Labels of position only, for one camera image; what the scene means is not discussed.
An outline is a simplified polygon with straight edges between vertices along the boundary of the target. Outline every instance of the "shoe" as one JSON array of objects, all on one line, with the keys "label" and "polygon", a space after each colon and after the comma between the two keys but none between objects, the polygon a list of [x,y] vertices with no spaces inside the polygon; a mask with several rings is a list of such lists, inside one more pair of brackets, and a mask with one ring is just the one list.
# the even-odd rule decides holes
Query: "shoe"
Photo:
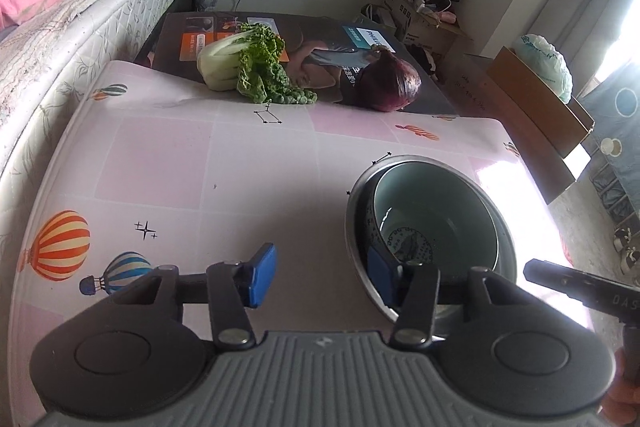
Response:
[{"label": "shoe", "polygon": [[613,233],[613,246],[618,253],[625,250],[631,240],[631,229],[617,229]]},{"label": "shoe", "polygon": [[638,261],[640,261],[640,251],[637,251],[636,247],[627,248],[620,261],[622,273],[629,275]]}]

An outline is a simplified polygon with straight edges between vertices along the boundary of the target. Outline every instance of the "plastic bag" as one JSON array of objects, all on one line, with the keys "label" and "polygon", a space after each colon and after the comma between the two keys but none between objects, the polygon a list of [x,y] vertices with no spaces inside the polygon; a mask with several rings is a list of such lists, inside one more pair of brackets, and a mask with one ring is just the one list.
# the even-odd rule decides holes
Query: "plastic bag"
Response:
[{"label": "plastic bag", "polygon": [[540,35],[518,37],[513,43],[513,50],[563,103],[569,103],[574,80],[562,54]]}]

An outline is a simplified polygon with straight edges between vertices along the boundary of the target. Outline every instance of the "cardboard box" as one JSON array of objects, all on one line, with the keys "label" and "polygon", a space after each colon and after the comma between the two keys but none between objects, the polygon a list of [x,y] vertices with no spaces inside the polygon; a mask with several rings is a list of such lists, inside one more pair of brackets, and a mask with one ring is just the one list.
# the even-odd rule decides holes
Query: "cardboard box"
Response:
[{"label": "cardboard box", "polygon": [[407,0],[382,0],[398,30],[396,38],[403,44],[419,44],[438,62],[447,54],[458,36],[468,38],[458,25],[438,22],[428,14],[418,13]]},{"label": "cardboard box", "polygon": [[562,158],[593,130],[593,118],[573,97],[568,105],[507,48],[486,72],[538,126]]},{"label": "cardboard box", "polygon": [[495,74],[493,64],[490,58],[464,55],[440,87],[460,115],[503,124],[546,203],[551,203],[577,180],[590,156],[577,141],[562,158],[540,127],[489,76],[489,71]]}]

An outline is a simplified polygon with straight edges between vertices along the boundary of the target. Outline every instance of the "stainless steel bowl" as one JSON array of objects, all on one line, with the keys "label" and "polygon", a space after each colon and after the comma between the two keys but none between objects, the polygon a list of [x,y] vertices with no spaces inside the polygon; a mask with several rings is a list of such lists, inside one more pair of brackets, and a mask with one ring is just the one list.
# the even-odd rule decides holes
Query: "stainless steel bowl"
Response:
[{"label": "stainless steel bowl", "polygon": [[[390,156],[380,160],[372,165],[369,169],[363,172],[360,178],[356,181],[353,189],[351,190],[349,201],[347,204],[347,211],[345,215],[345,238],[347,244],[347,250],[349,251],[351,260],[353,261],[356,272],[360,277],[369,298],[373,301],[376,307],[392,322],[395,322],[398,318],[398,312],[395,309],[389,308],[385,305],[375,286],[370,281],[366,269],[366,255],[364,251],[364,241],[362,237],[358,239],[358,236],[362,236],[364,231],[357,230],[358,226],[356,221],[362,220],[364,212],[366,210],[366,200],[372,190],[372,186],[376,181],[382,177],[382,174],[392,166],[404,163],[404,162],[425,162],[432,165],[439,166],[443,169],[447,169],[453,172],[460,178],[462,178],[473,190],[476,192],[482,202],[485,204],[492,219],[494,220],[495,230],[498,237],[498,261],[495,266],[495,271],[503,277],[516,281],[517,268],[515,260],[515,249],[513,246],[513,239],[508,230],[504,218],[500,214],[500,211],[495,206],[495,203],[489,198],[489,196],[482,190],[482,188],[471,178],[465,176],[462,172],[456,171],[451,168],[425,156],[417,155],[399,155]],[[458,322],[462,319],[460,307],[457,306],[440,306],[436,311],[436,327],[435,334],[446,335],[450,325]]]}]

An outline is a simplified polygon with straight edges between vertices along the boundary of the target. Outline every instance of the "purple onion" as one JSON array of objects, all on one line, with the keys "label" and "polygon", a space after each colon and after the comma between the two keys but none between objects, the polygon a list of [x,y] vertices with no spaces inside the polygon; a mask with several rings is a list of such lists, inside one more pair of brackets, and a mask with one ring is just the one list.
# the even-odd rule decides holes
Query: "purple onion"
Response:
[{"label": "purple onion", "polygon": [[383,112],[402,109],[418,96],[420,75],[388,49],[379,51],[380,58],[364,68],[356,80],[358,103]]}]

